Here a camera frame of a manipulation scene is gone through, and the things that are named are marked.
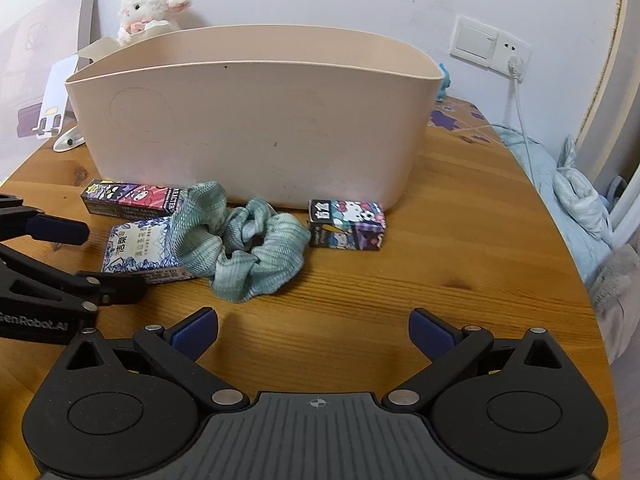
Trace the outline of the blue white porcelain pattern box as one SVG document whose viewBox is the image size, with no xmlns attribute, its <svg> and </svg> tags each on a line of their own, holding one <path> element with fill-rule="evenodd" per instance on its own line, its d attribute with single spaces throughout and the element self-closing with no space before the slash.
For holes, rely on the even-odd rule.
<svg viewBox="0 0 640 480">
<path fill-rule="evenodd" d="M 170 218 L 162 217 L 113 226 L 106 240 L 101 271 L 136 274 L 149 285 L 194 279 L 172 255 L 168 245 Z"/>
</svg>

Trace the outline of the long purple pink carton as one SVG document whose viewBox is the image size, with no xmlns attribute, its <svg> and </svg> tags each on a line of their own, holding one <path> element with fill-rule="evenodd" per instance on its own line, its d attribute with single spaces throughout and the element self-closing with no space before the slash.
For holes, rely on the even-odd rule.
<svg viewBox="0 0 640 480">
<path fill-rule="evenodd" d="M 89 214 L 146 220 L 171 216 L 186 190 L 148 184 L 92 180 L 80 198 Z"/>
</svg>

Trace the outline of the green fabric scrunchie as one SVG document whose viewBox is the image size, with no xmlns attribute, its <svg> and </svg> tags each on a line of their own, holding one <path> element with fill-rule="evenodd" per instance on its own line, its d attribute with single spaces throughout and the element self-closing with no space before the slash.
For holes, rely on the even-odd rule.
<svg viewBox="0 0 640 480">
<path fill-rule="evenodd" d="M 186 190 L 167 237 L 180 266 L 207 278 L 214 295 L 229 302 L 277 292 L 302 270 L 309 242 L 306 226 L 261 198 L 230 208 L 215 181 Z"/>
</svg>

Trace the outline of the hello kitty blind box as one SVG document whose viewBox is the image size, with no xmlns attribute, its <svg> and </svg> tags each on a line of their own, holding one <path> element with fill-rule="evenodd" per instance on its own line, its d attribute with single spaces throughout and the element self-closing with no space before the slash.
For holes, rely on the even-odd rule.
<svg viewBox="0 0 640 480">
<path fill-rule="evenodd" d="M 383 209 L 359 200 L 311 200 L 309 245 L 315 248 L 379 250 L 386 231 Z"/>
</svg>

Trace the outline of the white phone stand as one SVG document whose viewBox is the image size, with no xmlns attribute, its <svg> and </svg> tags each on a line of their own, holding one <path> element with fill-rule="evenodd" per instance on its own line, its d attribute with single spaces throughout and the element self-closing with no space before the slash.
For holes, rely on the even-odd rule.
<svg viewBox="0 0 640 480">
<path fill-rule="evenodd" d="M 67 112 L 65 81 L 76 72 L 79 56 L 73 54 L 55 62 L 44 88 L 37 125 L 32 129 L 38 140 L 54 139 L 53 151 L 64 153 L 85 143 L 78 126 L 62 132 Z"/>
</svg>

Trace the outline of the light blue bed blanket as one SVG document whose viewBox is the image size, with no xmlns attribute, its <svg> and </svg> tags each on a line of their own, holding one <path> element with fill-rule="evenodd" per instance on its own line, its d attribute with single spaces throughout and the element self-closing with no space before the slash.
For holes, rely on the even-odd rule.
<svg viewBox="0 0 640 480">
<path fill-rule="evenodd" d="M 591 285 L 600 264 L 611 252 L 611 246 L 591 237 L 565 212 L 556 198 L 553 177 L 559 157 L 553 158 L 540 143 L 526 138 L 518 130 L 503 125 L 495 125 L 494 129 L 532 181 L 570 252 L 580 278 L 585 285 Z"/>
</svg>

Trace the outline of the grey plush blanket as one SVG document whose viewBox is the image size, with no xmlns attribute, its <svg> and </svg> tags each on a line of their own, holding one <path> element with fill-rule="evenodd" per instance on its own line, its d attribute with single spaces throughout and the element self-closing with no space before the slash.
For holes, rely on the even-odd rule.
<svg viewBox="0 0 640 480">
<path fill-rule="evenodd" d="M 639 231 L 602 262 L 589 299 L 612 364 L 624 354 L 639 325 Z"/>
</svg>

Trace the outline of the white crumpled cloth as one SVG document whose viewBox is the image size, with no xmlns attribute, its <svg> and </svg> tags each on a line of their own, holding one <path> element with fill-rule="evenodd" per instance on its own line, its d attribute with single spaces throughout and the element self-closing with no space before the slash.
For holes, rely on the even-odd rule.
<svg viewBox="0 0 640 480">
<path fill-rule="evenodd" d="M 575 140 L 568 136 L 561 148 L 553 177 L 555 196 L 565 212 L 591 237 L 612 245 L 610 215 L 590 180 L 577 169 Z"/>
</svg>

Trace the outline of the purple flower patterned mat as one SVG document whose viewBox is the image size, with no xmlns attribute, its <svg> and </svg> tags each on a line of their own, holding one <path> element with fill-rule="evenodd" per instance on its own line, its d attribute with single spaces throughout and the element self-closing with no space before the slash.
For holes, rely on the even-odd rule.
<svg viewBox="0 0 640 480">
<path fill-rule="evenodd" d="M 500 136 L 476 105 L 450 96 L 435 104 L 428 125 L 445 130 L 467 144 L 502 144 Z"/>
</svg>

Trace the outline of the white plush lamb toy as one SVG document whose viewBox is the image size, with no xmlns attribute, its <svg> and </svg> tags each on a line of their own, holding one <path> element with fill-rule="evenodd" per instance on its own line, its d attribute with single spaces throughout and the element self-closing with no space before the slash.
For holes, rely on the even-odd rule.
<svg viewBox="0 0 640 480">
<path fill-rule="evenodd" d="M 189 9 L 192 0 L 122 0 L 117 41 L 122 47 L 165 32 L 180 29 L 177 15 Z"/>
</svg>

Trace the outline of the beige plastic storage bin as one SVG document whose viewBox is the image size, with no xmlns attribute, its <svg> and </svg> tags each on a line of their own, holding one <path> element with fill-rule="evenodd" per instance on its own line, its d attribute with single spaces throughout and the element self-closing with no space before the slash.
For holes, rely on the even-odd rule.
<svg viewBox="0 0 640 480">
<path fill-rule="evenodd" d="M 99 58 L 66 90 L 99 174 L 230 200 L 393 206 L 442 82 L 403 41 L 310 25 L 168 32 Z"/>
</svg>

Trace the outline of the blue cartoon figurine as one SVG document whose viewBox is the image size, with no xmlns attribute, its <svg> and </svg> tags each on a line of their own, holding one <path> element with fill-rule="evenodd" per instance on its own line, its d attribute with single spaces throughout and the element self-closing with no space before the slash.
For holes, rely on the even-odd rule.
<svg viewBox="0 0 640 480">
<path fill-rule="evenodd" d="M 447 90 L 450 87 L 451 80 L 450 80 L 450 73 L 448 72 L 447 67 L 442 63 L 440 63 L 438 67 L 442 72 L 442 81 L 440 82 L 440 86 L 436 96 L 436 101 L 441 103 L 447 96 Z"/>
</svg>

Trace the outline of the white wardrobe frame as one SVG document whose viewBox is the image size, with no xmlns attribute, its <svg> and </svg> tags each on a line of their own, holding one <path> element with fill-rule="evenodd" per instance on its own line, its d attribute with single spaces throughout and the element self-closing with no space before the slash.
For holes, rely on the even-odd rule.
<svg viewBox="0 0 640 480">
<path fill-rule="evenodd" d="M 639 163 L 639 0 L 618 0 L 608 58 L 577 140 L 577 166 L 600 192 L 634 182 Z"/>
</svg>

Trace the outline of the white wall switch socket panel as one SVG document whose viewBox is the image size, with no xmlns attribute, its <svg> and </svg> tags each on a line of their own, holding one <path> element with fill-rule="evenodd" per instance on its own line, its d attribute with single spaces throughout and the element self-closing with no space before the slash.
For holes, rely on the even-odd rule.
<svg viewBox="0 0 640 480">
<path fill-rule="evenodd" d="M 532 47 L 510 32 L 458 15 L 451 35 L 449 54 L 522 82 L 532 55 Z"/>
</svg>

